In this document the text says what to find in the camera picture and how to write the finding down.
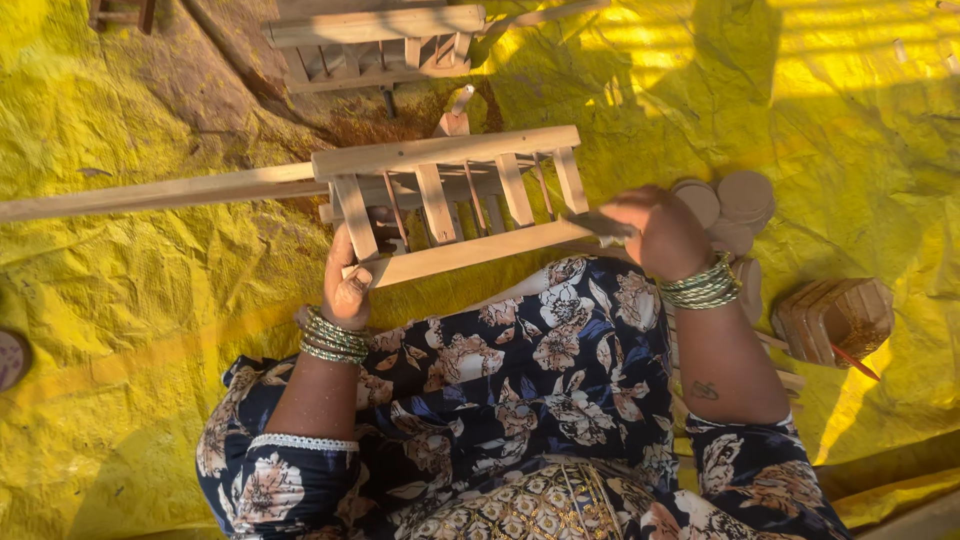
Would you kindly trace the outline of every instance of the embroidered fabric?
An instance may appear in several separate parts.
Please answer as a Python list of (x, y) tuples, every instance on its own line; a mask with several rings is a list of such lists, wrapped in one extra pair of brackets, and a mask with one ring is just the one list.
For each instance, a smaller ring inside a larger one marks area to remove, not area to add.
[(288, 448), (332, 452), (357, 452), (360, 450), (360, 444), (356, 441), (314, 439), (301, 437), (299, 435), (287, 435), (285, 433), (264, 433), (256, 436), (250, 443), (251, 450), (261, 446), (285, 446)]

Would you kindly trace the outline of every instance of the green bangle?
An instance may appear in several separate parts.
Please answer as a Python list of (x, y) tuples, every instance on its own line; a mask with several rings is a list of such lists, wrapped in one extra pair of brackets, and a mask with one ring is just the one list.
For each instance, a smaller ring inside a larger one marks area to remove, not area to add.
[(707, 270), (676, 282), (662, 282), (663, 300), (680, 309), (711, 309), (736, 300), (742, 284), (727, 262), (730, 254), (715, 253), (717, 262)]

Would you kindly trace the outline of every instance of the stack of wooden discs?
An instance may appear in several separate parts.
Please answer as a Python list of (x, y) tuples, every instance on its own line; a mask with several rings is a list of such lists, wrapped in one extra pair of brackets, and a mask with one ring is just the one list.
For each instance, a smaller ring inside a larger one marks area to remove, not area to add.
[(740, 303), (756, 324), (763, 314), (762, 272), (758, 260), (744, 256), (777, 209), (773, 185), (757, 172), (736, 171), (717, 183), (716, 191), (699, 180), (683, 180), (673, 186), (673, 193), (697, 216), (713, 248), (730, 252), (731, 269), (743, 282)]

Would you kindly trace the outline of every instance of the wooden dowel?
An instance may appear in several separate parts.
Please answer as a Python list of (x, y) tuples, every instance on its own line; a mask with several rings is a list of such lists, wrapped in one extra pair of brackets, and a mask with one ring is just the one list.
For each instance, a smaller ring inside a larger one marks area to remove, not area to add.
[(546, 180), (543, 178), (543, 169), (540, 168), (540, 155), (534, 152), (534, 167), (537, 168), (537, 180), (540, 181), (540, 191), (543, 193), (543, 201), (546, 203), (546, 211), (550, 214), (550, 221), (557, 221), (557, 216), (553, 215), (553, 205), (550, 204), (550, 194), (546, 190)]
[(394, 217), (396, 226), (400, 229), (400, 238), (403, 239), (403, 247), (410, 251), (410, 242), (407, 241), (407, 232), (403, 230), (403, 218), (400, 217), (400, 206), (396, 203), (394, 194), (394, 185), (390, 182), (390, 173), (383, 171), (383, 182), (387, 185), (387, 194), (390, 195), (390, 204), (394, 207)]
[(467, 184), (470, 186), (470, 197), (473, 199), (473, 214), (477, 218), (477, 233), (481, 236), (488, 236), (487, 224), (484, 223), (483, 213), (480, 211), (480, 197), (477, 196), (476, 185), (473, 184), (473, 173), (470, 172), (470, 162), (464, 161), (464, 172), (467, 173)]

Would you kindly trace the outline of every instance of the dirty hand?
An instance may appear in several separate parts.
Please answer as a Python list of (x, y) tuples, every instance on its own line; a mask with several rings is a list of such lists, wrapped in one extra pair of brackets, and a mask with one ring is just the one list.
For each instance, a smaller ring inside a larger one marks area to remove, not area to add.
[(716, 262), (704, 228), (690, 208), (656, 185), (624, 191), (600, 211), (640, 230), (627, 240), (627, 254), (664, 280), (689, 278)]
[[(389, 238), (400, 238), (397, 227), (384, 227), (385, 223), (395, 223), (394, 214), (386, 207), (370, 207), (367, 214), (373, 224), (373, 236), (378, 251), (390, 253), (396, 246), (388, 242)], [(353, 242), (347, 231), (347, 225), (337, 228), (330, 244), (330, 253), (326, 256), (324, 275), (324, 303), (321, 310), (324, 318), (340, 328), (358, 331), (367, 326), (370, 319), (370, 299), (368, 289), (373, 280), (370, 272), (356, 267), (346, 277), (343, 269), (356, 264)]]

